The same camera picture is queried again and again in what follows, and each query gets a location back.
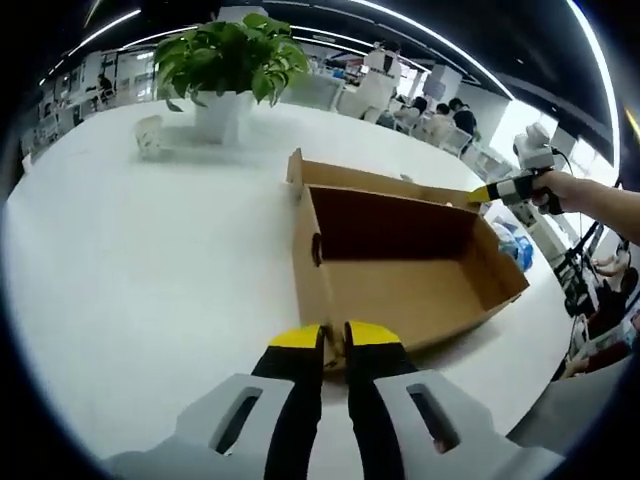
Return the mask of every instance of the desk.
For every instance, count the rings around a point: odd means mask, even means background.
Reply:
[[[425,185],[481,184],[406,135],[283,104],[255,108],[241,148],[176,140],[171,158],[145,163],[133,126],[154,114],[167,134],[189,136],[193,115],[162,102],[100,112],[52,145],[6,204],[16,338],[63,424],[99,457],[154,446],[187,405],[250,372],[275,334],[299,325],[284,183],[296,147]],[[426,361],[483,402],[503,434],[547,386],[571,330],[539,250],[527,278],[520,299]],[[328,384],[323,395],[309,478],[358,478],[345,391]]]

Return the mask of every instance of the human hand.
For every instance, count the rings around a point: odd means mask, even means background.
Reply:
[[[577,179],[568,173],[550,171],[533,181],[534,190],[548,188],[560,200],[560,206],[565,212],[576,212],[579,210],[582,199],[581,187],[583,180]],[[533,203],[538,207],[544,207],[549,203],[549,195],[539,192],[534,194]]]

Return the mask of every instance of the potted plant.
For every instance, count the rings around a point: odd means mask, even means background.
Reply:
[[[158,45],[158,92],[196,105],[196,129],[215,143],[237,143],[253,98],[275,105],[307,73],[307,57],[283,22],[248,14],[243,23],[211,22]],[[172,111],[180,107],[166,99]]]

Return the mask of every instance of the white table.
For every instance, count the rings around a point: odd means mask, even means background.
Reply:
[[[157,113],[175,148],[145,163],[132,127]],[[299,324],[284,183],[296,147],[425,185],[480,184],[445,152],[337,114],[257,107],[237,149],[189,143],[192,122],[162,103],[99,113],[54,144],[6,205],[17,339],[51,406],[98,457],[154,446],[188,404],[250,372],[275,334]],[[546,387],[571,329],[539,251],[527,278],[519,300],[429,360],[503,434]],[[323,401],[310,478],[358,478],[344,389],[326,385]]]

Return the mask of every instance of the open cardboard box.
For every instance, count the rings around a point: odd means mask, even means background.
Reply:
[[[375,323],[415,351],[480,325],[529,285],[466,192],[309,162],[300,150],[287,179],[301,194],[293,264],[303,324],[339,338],[347,320]]]

